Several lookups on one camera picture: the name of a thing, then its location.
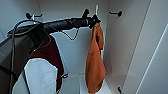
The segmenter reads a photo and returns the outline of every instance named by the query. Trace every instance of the white panel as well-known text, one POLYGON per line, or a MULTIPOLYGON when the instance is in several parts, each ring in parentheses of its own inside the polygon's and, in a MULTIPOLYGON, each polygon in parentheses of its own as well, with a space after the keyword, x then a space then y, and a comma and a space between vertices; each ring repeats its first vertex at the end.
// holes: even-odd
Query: white panel
POLYGON ((125 94, 135 94, 168 22, 168 1, 151 0, 124 84, 125 94))
POLYGON ((168 25, 136 94, 168 94, 168 25))
POLYGON ((109 14, 106 32, 103 61, 106 81, 113 94, 118 94, 117 88, 124 85, 149 1, 110 0, 110 12, 123 12, 121 17, 109 14))

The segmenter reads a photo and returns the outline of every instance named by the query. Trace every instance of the black cable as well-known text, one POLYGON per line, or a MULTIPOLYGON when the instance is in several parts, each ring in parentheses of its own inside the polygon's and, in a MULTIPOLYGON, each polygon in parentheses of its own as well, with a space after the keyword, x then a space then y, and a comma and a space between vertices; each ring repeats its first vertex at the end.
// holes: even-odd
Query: black cable
POLYGON ((63 32, 62 30, 60 32, 62 32, 63 34, 65 34, 70 40, 75 40, 77 35, 78 35, 78 31, 79 31, 79 28, 77 28, 77 31, 76 31, 76 34, 75 34, 75 37, 74 38, 71 38, 67 33, 63 32))

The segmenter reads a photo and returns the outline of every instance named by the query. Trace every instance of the wall hook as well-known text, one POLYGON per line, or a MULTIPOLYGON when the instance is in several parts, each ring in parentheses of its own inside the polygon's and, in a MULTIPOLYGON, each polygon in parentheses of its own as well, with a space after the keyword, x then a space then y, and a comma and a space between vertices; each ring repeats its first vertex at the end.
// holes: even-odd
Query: wall hook
POLYGON ((26 13, 27 19, 31 19, 32 17, 42 17, 42 16, 43 16, 43 14, 36 16, 36 15, 30 15, 30 13, 26 13))
POLYGON ((119 11, 118 13, 112 13, 112 12, 109 12, 110 14, 118 14, 118 16, 120 17, 122 15, 122 11, 119 11))

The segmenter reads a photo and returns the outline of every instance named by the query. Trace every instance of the white fabric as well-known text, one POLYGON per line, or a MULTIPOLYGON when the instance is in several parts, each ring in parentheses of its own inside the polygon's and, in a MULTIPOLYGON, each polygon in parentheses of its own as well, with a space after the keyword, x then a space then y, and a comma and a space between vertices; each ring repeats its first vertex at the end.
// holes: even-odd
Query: white fabric
POLYGON ((31 94, 56 94, 58 69, 42 58, 30 59, 25 74, 31 94))

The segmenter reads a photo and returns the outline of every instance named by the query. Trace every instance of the black bracket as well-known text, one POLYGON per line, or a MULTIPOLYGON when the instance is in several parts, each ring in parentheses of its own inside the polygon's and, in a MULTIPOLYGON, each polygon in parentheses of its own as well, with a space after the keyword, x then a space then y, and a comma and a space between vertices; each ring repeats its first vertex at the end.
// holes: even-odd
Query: black bracket
POLYGON ((112 13, 112 12, 109 12, 110 14, 118 14, 118 16, 120 17, 122 15, 122 11, 119 11, 118 13, 112 13))
POLYGON ((121 90, 120 87, 118 87, 117 89, 118 89, 118 92, 119 92, 120 94, 124 94, 124 93, 122 92, 122 90, 121 90))
POLYGON ((31 19, 31 17, 32 17, 32 15, 30 15, 30 13, 26 13, 26 17, 27 17, 27 19, 31 19))

